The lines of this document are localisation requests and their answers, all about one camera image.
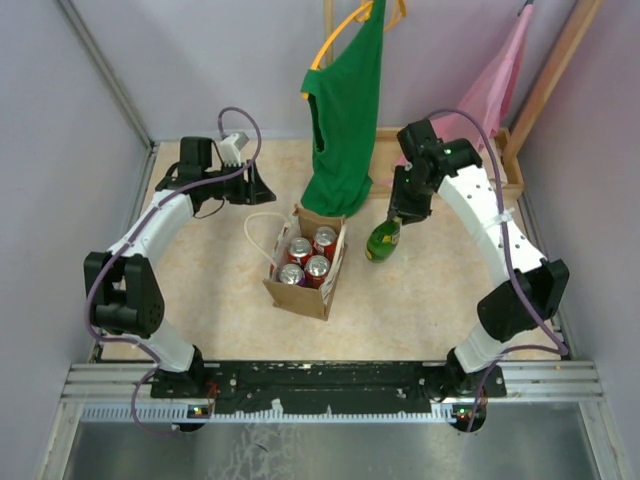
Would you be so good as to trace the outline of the green glass bottle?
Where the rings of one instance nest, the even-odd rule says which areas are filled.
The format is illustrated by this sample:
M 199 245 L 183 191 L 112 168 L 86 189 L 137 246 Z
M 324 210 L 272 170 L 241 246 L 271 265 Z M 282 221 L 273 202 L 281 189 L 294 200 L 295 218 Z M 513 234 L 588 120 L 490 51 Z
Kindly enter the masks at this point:
M 390 217 L 370 234 L 365 248 L 366 258 L 373 263 L 385 262 L 395 251 L 401 233 L 402 219 Z

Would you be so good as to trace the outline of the red cola can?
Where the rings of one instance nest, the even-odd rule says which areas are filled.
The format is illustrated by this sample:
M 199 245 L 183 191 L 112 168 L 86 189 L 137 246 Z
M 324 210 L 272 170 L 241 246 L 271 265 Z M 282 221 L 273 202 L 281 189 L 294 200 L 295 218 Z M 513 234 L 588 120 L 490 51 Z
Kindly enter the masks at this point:
M 314 250 L 311 242 L 304 237 L 295 237 L 286 249 L 289 263 L 304 268 L 308 260 L 313 256 Z
M 314 233 L 312 246 L 317 255 L 332 261 L 337 247 L 338 235 L 330 226 L 320 226 Z

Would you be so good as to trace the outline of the purple soda can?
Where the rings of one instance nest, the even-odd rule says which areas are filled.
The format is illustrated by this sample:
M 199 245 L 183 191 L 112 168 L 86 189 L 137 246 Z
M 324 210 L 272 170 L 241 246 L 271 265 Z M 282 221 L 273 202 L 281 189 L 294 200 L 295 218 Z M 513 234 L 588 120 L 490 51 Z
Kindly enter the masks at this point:
M 280 283 L 305 287 L 306 276 L 304 270 L 297 264 L 285 264 L 278 272 L 277 279 Z

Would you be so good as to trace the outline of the orange-red soda can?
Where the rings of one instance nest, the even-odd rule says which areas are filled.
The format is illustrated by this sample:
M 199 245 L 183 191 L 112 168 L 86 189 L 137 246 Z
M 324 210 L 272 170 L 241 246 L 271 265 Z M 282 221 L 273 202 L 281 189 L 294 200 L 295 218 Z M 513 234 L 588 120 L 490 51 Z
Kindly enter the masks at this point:
M 326 280 L 331 262 L 323 255 L 313 255 L 305 264 L 306 284 L 309 288 L 319 289 Z

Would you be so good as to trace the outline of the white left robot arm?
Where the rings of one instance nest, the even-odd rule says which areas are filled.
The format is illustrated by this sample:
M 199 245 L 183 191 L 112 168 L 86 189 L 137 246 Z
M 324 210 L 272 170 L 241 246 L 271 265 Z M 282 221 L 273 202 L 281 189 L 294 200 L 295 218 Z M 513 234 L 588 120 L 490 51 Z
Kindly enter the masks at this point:
M 195 346 L 167 320 L 154 268 L 205 202 L 275 201 L 256 160 L 242 158 L 247 142 L 243 132 L 223 135 L 220 141 L 182 138 L 178 162 L 156 185 L 140 218 L 108 250 L 91 252 L 84 260 L 89 333 L 101 343 L 126 343 L 143 350 L 159 369 L 173 373 L 174 387 L 189 397 L 206 389 L 208 373 L 194 364 Z

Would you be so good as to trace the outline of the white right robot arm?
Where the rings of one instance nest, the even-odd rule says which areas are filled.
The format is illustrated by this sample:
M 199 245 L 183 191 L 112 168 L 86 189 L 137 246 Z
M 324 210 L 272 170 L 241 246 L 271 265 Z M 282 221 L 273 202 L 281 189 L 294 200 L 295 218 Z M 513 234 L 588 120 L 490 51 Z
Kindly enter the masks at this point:
M 547 260 L 524 236 L 469 140 L 445 142 L 427 119 L 401 129 L 397 140 L 406 163 L 394 170 L 389 219 L 421 222 L 439 196 L 481 251 L 494 286 L 477 305 L 477 325 L 446 359 L 446 388 L 470 395 L 515 336 L 544 327 L 555 315 L 569 270 L 561 260 Z

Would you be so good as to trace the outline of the green t-shirt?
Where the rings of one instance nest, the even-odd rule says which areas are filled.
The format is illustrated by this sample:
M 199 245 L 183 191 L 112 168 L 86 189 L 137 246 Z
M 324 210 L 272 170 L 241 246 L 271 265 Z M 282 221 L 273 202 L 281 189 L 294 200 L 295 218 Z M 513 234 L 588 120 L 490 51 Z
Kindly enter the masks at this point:
M 379 110 L 386 3 L 375 1 L 368 20 L 342 53 L 310 70 L 302 91 L 312 119 L 313 175 L 302 206 L 321 216 L 355 214 L 367 199 Z

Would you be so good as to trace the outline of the pink shirt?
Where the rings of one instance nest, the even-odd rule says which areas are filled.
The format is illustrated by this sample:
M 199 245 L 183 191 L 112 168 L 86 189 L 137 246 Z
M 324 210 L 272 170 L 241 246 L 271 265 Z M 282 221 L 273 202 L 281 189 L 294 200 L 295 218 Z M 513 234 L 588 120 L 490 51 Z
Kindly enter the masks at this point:
M 489 140 L 496 136 L 509 112 L 533 10 L 533 2 L 526 1 L 505 43 L 458 104 L 459 110 L 479 122 Z M 484 166 L 491 168 L 481 135 L 468 119 L 456 113 L 447 113 L 438 115 L 431 123 L 437 136 L 444 141 L 458 138 L 469 140 L 481 155 Z

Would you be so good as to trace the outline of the wooden tray frame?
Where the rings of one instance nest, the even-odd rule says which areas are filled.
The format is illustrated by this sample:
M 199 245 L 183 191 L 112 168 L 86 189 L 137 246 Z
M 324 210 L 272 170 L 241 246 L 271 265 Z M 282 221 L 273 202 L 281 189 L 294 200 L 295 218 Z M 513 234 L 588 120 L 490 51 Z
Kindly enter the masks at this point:
M 369 176 L 373 181 L 370 198 L 388 199 L 391 195 L 394 168 L 402 160 L 402 152 L 396 138 L 398 132 L 398 128 L 380 128 L 376 132 L 376 143 L 369 169 Z M 502 150 L 509 140 L 510 131 L 500 128 L 490 140 L 490 144 L 499 161 L 503 194 L 507 199 L 517 200 L 524 192 L 525 185 L 517 158 L 502 159 Z

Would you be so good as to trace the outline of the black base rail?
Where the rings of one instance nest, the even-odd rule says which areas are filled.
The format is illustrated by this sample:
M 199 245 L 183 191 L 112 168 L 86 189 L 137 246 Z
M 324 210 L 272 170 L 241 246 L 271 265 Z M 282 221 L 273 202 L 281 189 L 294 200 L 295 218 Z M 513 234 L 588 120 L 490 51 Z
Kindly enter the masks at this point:
M 151 380 L 154 399 L 200 399 L 218 414 L 263 413 L 278 401 L 286 414 L 429 413 L 447 399 L 473 399 L 478 387 L 503 398 L 500 367 L 465 373 L 448 356 L 426 361 L 221 361 L 198 358 L 181 373 Z

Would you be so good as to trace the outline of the wooden rack post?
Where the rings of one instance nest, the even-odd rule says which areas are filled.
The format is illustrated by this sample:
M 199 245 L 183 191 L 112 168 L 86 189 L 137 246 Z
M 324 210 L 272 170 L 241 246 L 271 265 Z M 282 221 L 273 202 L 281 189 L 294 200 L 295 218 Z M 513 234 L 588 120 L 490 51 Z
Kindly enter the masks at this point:
M 504 160 L 519 153 L 603 3 L 580 0 L 574 5 L 511 130 L 503 150 Z

